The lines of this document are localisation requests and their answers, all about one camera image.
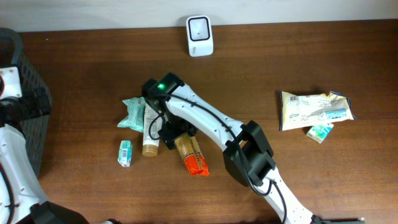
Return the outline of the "white cream tube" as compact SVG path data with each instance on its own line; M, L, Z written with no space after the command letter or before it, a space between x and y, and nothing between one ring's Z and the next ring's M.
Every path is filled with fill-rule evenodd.
M154 157L158 153L159 148L159 134L162 128L162 118L157 118L158 114L149 106L146 105L144 110L144 135L142 155L147 157Z

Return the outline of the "orange spaghetti packet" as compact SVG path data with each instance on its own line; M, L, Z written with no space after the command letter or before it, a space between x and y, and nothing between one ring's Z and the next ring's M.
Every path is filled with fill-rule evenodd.
M175 140L175 146L184 166L191 175L208 176L210 174L208 164L195 136L183 134Z

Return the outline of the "teal wipes packet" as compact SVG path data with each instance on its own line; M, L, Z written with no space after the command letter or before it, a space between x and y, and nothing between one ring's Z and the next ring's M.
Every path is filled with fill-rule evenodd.
M127 116L122 119L117 127L130 128L137 132L144 132L144 110L146 102L144 97L122 100L127 106Z

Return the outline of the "small teal gum box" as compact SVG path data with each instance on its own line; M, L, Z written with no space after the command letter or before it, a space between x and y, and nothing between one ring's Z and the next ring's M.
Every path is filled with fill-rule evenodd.
M119 147L118 162L122 167L129 167L132 159L132 144L129 140L122 140Z

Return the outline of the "cream yellow snack bag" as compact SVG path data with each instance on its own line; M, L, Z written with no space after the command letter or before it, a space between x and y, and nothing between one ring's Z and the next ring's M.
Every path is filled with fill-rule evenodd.
M336 91L303 96L282 91L280 101L281 131L356 119L351 99Z

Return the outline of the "green tissue pack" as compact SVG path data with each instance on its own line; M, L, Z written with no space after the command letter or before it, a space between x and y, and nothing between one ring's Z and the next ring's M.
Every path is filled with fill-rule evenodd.
M315 125L307 131L306 136L321 144L326 139L333 127L334 125L332 123Z

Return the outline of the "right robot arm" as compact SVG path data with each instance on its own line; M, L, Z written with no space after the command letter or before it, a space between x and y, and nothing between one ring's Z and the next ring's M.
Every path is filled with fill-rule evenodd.
M179 137L201 131L222 150L228 173L263 197L282 223L321 223L282 180L274 152L256 122L244 124L223 114L173 73L148 80L142 95L162 120L158 135L169 149L177 147Z

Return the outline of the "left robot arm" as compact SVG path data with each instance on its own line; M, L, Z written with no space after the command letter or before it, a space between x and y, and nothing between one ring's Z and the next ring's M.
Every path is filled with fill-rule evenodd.
M20 122L48 115L47 91L1 100L1 223L87 223L78 212L49 201L30 164Z

